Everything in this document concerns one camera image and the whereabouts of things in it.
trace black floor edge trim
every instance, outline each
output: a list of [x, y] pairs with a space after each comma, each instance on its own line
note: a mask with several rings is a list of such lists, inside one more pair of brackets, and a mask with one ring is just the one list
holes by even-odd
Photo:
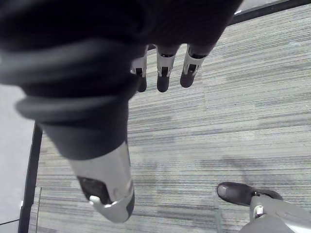
[[4, 223], [0, 223], [0, 226], [8, 224], [8, 223], [12, 223], [12, 222], [17, 222], [19, 221], [19, 219], [13, 220], [13, 221], [9, 221], [9, 222], [4, 222]]
[[35, 184], [37, 180], [41, 141], [42, 130], [35, 124], [26, 176], [24, 203], [19, 215], [18, 233], [28, 233], [30, 210], [35, 197]]
[[306, 5], [309, 3], [311, 3], [311, 0], [288, 0], [288, 1], [283, 1], [280, 3], [276, 3], [276, 4], [269, 4], [266, 7], [263, 6], [256, 10], [250, 9], [249, 11], [245, 13], [241, 12], [241, 14], [234, 16], [229, 25], [241, 23], [241, 22], [244, 22], [250, 19], [254, 19], [257, 17], [261, 17], [261, 16], [266, 16], [272, 13], [288, 10], [288, 9]]

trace robotic finger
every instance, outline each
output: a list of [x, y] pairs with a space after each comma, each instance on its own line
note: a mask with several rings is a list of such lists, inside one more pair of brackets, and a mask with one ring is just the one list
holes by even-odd
[[218, 196], [230, 203], [249, 206], [250, 222], [239, 233], [309, 233], [311, 215], [297, 205], [283, 201], [271, 190], [256, 189], [242, 183], [224, 182]]

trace gray carpet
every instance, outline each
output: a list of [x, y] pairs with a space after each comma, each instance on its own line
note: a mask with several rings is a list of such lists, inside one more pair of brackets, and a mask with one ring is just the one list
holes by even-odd
[[246, 207], [215, 197], [223, 181], [280, 192], [311, 211], [311, 5], [226, 29], [191, 88], [179, 84], [185, 46], [166, 93], [130, 101], [129, 150], [136, 205], [124, 224], [96, 213], [44, 135], [37, 233], [234, 233]]

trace black rubber sleeve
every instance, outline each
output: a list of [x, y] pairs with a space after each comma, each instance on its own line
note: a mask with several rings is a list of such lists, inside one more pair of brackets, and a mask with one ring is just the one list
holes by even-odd
[[150, 28], [147, 1], [4, 0], [0, 83], [20, 86], [18, 111], [69, 159], [105, 155], [127, 138], [131, 62]]
[[138, 87], [130, 65], [144, 46], [87, 40], [3, 54], [1, 82], [22, 87], [19, 112], [35, 119], [70, 159], [90, 159], [126, 139], [128, 100]]

